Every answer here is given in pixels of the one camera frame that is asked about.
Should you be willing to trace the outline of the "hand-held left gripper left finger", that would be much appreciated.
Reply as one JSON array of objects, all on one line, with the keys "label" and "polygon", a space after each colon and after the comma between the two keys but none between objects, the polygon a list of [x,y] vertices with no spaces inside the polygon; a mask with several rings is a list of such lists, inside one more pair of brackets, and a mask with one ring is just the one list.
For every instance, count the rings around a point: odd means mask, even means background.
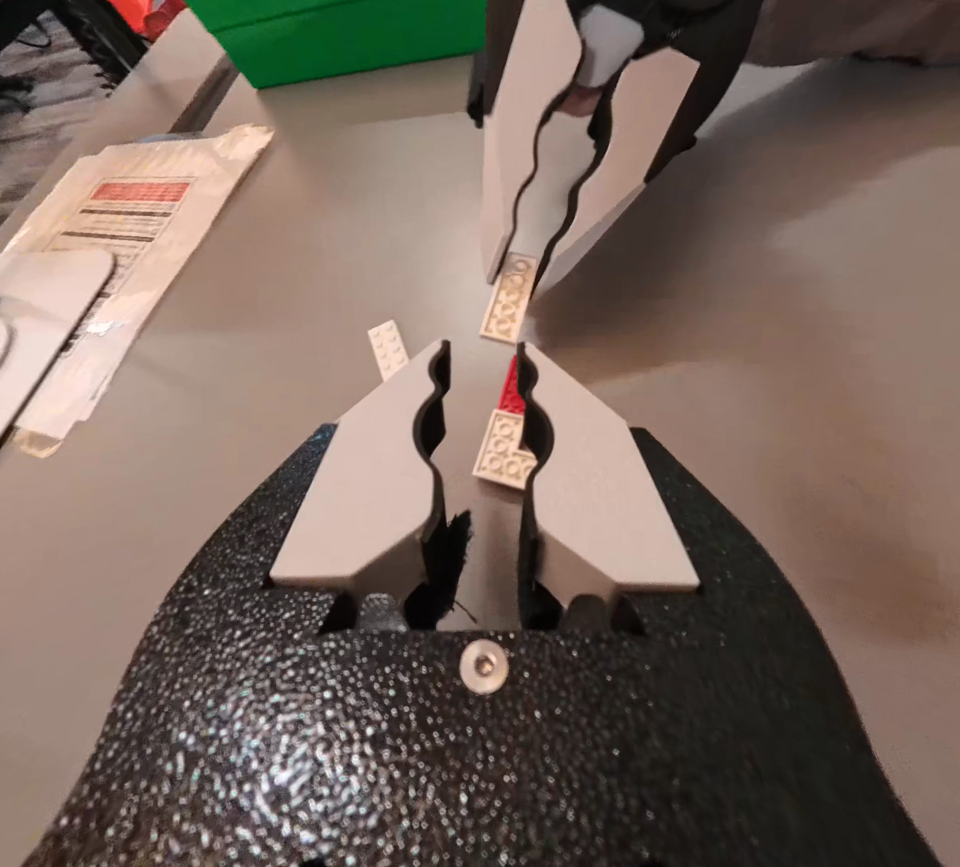
[{"label": "hand-held left gripper left finger", "polygon": [[453,593],[453,537],[433,454],[447,434],[451,345],[438,339],[337,423],[270,569],[287,588]]}]

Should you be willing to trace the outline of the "printed sheet in plastic sleeve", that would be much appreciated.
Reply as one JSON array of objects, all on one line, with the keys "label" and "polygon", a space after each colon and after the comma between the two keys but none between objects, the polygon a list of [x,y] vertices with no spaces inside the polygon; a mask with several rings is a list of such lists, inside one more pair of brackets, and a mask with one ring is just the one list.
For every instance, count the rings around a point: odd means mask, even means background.
[{"label": "printed sheet in plastic sleeve", "polygon": [[115,268],[19,413],[14,431],[59,446],[87,420],[168,288],[266,151],[270,127],[152,139],[82,156],[2,249],[102,249]]}]

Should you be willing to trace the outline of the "red and white lego assembly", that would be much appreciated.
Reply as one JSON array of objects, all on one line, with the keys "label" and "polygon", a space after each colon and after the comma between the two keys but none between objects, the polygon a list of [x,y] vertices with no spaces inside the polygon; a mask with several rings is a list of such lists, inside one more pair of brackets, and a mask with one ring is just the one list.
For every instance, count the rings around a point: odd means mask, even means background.
[{"label": "red and white lego assembly", "polygon": [[537,465],[536,456],[523,441],[525,401],[519,390],[518,359],[510,366],[491,412],[472,475],[480,480],[523,491]]}]

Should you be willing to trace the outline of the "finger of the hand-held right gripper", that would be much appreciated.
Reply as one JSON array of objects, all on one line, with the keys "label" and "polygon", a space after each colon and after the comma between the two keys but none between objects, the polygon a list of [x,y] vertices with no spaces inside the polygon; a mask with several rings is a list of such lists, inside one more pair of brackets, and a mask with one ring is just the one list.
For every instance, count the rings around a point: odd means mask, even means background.
[{"label": "finger of the hand-held right gripper", "polygon": [[570,192],[561,229],[537,269],[533,299],[569,275],[640,196],[699,68],[680,51],[660,49],[619,72],[609,98],[608,132]]},{"label": "finger of the hand-held right gripper", "polygon": [[583,43],[566,0],[524,0],[484,123],[479,240],[485,280],[498,276],[522,192],[537,170],[539,132],[570,90]]}]

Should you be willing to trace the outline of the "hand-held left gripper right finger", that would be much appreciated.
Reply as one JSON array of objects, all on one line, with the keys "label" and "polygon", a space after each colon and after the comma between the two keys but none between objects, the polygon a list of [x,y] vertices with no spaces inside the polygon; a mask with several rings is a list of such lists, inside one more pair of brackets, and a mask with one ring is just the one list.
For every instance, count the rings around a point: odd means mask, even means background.
[{"label": "hand-held left gripper right finger", "polygon": [[525,578],[559,605],[693,593],[701,581],[626,420],[532,344],[516,351]]}]

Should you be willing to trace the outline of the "white lego plate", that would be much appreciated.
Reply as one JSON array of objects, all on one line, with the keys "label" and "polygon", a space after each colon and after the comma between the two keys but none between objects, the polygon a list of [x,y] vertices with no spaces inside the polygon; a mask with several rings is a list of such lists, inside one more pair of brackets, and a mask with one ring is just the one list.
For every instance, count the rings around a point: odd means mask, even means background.
[{"label": "white lego plate", "polygon": [[405,368],[410,357],[402,333],[393,319],[378,324],[366,332],[381,381],[386,382]]},{"label": "white lego plate", "polygon": [[503,344],[518,343],[537,268],[534,256],[513,251],[507,254],[493,285],[480,337]]}]

